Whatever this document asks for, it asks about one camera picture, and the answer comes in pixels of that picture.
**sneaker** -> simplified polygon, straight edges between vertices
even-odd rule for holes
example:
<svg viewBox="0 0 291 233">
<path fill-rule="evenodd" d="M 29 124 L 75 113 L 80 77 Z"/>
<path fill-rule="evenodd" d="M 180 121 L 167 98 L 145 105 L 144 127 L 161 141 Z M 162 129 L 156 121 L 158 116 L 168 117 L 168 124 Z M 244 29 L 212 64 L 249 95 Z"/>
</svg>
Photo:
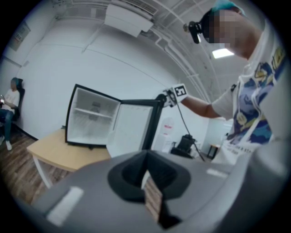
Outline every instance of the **sneaker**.
<svg viewBox="0 0 291 233">
<path fill-rule="evenodd" d="M 12 150 L 12 146 L 10 144 L 10 141 L 6 141 L 6 146 L 7 146 L 7 150 L 9 150 L 9 151 Z"/>
<path fill-rule="evenodd" d="M 4 139 L 5 139 L 4 136 L 0 137 L 0 146 L 2 145 L 2 142 L 4 141 Z"/>
</svg>

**mini fridge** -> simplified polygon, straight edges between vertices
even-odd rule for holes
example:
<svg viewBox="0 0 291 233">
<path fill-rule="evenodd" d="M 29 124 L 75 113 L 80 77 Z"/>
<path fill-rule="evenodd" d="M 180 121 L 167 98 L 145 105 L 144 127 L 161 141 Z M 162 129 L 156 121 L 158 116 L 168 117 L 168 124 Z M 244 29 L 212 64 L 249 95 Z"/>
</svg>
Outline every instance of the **mini fridge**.
<svg viewBox="0 0 291 233">
<path fill-rule="evenodd" d="M 65 142 L 106 147 L 111 157 L 150 149 L 163 105 L 159 100 L 119 100 L 76 84 Z"/>
</svg>

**white table leg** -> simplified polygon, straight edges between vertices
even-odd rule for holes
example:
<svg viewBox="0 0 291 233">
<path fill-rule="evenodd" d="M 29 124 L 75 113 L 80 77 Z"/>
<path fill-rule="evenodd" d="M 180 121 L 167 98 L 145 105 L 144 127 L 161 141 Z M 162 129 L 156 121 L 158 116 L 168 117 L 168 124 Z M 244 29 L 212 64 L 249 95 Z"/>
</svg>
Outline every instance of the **white table leg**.
<svg viewBox="0 0 291 233">
<path fill-rule="evenodd" d="M 46 163 L 38 160 L 36 157 L 33 156 L 33 160 L 35 162 L 36 168 L 38 170 L 38 173 L 40 174 L 40 177 L 42 178 L 42 181 L 45 183 L 45 185 L 50 188 L 53 186 L 53 183 L 51 182 L 49 178 L 49 174 L 46 168 Z"/>
</svg>

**blue jeans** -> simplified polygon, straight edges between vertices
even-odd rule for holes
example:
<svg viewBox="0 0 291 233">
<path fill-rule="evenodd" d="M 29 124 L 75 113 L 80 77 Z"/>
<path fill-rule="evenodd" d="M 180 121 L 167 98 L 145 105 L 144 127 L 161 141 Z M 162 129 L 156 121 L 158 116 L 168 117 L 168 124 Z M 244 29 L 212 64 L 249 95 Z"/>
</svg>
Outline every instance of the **blue jeans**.
<svg viewBox="0 0 291 233">
<path fill-rule="evenodd" d="M 5 129 L 5 140 L 10 141 L 10 129 L 11 129 L 11 122 L 13 117 L 13 112 L 0 108 L 0 118 L 5 119 L 4 129 Z"/>
</svg>

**seated person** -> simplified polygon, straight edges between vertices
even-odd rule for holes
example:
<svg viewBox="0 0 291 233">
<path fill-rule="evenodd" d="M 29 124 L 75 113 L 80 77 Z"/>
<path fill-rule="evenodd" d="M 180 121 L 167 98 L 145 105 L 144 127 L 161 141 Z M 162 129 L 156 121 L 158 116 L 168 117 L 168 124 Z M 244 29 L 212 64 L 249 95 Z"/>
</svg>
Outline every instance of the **seated person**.
<svg viewBox="0 0 291 233">
<path fill-rule="evenodd" d="M 5 129 L 5 136 L 2 135 L 0 131 L 0 145 L 6 140 L 7 150 L 11 150 L 12 146 L 10 144 L 10 128 L 11 128 L 11 121 L 12 117 L 14 116 L 15 109 L 18 107 L 20 94 L 17 90 L 18 78 L 13 78 L 11 80 L 10 87 L 4 96 L 4 99 L 1 99 L 3 103 L 2 108 L 0 108 L 0 118 L 5 119 L 4 129 Z"/>
</svg>

